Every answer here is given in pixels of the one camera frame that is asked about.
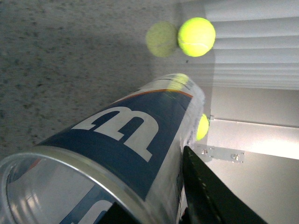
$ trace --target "yellow tennis ball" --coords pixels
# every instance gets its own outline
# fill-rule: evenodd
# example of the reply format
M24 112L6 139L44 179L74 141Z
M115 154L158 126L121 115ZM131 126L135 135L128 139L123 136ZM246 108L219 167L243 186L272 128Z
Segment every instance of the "yellow tennis ball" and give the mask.
M207 53L214 45L216 31L209 20L195 17L187 20L178 31L178 45L192 57Z
M146 34L146 44L149 51L157 57L168 57L178 47L178 30L170 22L155 23Z
M197 129L197 135L196 140L199 141L203 139L209 130L209 120L207 119L205 114L202 114L201 119L199 121L198 129Z

